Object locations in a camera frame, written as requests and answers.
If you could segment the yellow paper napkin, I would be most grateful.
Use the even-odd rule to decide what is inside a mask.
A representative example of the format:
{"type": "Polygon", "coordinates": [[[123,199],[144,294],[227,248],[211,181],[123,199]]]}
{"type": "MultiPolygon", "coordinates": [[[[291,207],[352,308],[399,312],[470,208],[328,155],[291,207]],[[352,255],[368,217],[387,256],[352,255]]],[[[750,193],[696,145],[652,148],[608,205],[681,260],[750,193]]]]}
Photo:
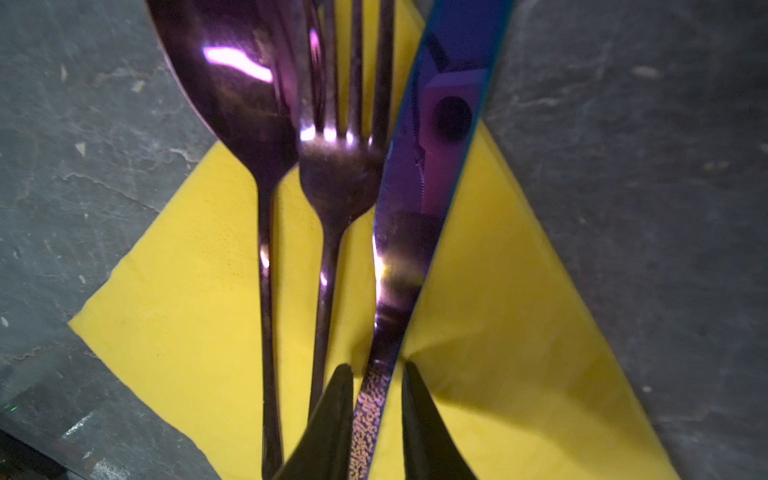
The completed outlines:
{"type": "MultiPolygon", "coordinates": [[[[273,197],[270,241],[283,466],[315,410],[309,397],[323,234],[299,177],[292,21],[298,1],[277,2],[286,22],[297,154],[273,197]]],[[[347,124],[353,2],[334,2],[340,126],[347,124]]],[[[360,2],[363,132],[369,134],[383,1],[360,2]]],[[[409,1],[392,2],[384,165],[429,18],[409,1]]],[[[351,366],[353,413],[373,338],[377,199],[342,238],[326,361],[323,393],[338,365],[351,366]]],[[[71,322],[116,377],[187,435],[223,479],[264,479],[257,201],[252,175],[218,139],[71,322]]],[[[398,354],[366,479],[406,479],[407,362],[416,364],[476,478],[676,477],[480,118],[398,354]]]]}

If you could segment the purple metal fork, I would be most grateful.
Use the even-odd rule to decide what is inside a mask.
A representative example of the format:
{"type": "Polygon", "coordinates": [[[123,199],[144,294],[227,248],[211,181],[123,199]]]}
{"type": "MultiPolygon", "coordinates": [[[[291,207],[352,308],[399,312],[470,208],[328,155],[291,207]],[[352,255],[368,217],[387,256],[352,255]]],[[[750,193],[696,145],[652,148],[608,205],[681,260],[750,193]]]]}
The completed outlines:
{"type": "Polygon", "coordinates": [[[302,191],[319,218],[319,273],[309,408],[323,394],[337,263],[346,229],[375,203],[388,149],[393,89],[395,4],[379,5],[371,131],[363,132],[363,4],[351,7],[347,124],[339,124],[335,4],[292,8],[297,79],[298,163],[302,191]]]}

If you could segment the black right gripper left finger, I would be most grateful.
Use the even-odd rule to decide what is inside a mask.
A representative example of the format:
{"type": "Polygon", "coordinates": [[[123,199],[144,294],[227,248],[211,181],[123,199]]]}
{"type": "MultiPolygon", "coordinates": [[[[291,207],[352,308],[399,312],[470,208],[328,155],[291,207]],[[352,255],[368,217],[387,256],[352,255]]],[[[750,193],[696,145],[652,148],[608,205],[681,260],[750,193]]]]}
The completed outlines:
{"type": "Polygon", "coordinates": [[[353,422],[353,373],[340,364],[290,458],[273,479],[346,479],[353,422]]]}

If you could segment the purple metal spoon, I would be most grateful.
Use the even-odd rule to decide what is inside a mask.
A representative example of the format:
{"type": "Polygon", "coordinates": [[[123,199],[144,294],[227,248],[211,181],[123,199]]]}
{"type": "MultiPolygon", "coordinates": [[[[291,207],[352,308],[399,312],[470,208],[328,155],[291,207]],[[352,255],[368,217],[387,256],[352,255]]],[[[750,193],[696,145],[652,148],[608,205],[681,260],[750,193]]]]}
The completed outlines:
{"type": "Polygon", "coordinates": [[[283,464],[272,309],[272,205],[280,181],[297,163],[285,18],[277,1],[158,0],[147,7],[188,102],[256,184],[261,476],[271,479],[283,464]]]}

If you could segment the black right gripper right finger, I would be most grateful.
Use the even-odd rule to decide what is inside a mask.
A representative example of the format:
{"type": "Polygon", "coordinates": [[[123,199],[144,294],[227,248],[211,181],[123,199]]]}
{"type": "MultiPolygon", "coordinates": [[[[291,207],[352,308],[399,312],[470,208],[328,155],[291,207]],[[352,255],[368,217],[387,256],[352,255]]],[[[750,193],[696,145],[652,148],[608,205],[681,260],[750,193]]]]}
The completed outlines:
{"type": "Polygon", "coordinates": [[[403,375],[402,430],[406,479],[476,479],[413,362],[403,375]]]}

